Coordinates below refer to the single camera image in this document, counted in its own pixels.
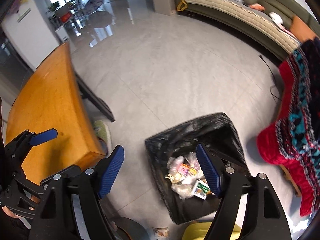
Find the person left hand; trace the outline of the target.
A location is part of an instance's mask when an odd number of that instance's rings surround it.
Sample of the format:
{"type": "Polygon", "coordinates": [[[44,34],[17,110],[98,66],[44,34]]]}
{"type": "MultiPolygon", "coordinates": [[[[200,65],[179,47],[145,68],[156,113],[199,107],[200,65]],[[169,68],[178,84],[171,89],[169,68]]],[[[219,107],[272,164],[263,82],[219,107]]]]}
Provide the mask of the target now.
{"type": "Polygon", "coordinates": [[[11,217],[11,218],[20,218],[20,216],[14,214],[14,213],[13,213],[12,211],[10,211],[6,206],[3,206],[3,207],[2,207],[2,210],[4,211],[4,213],[5,213],[6,215],[8,215],[8,216],[11,217]]]}

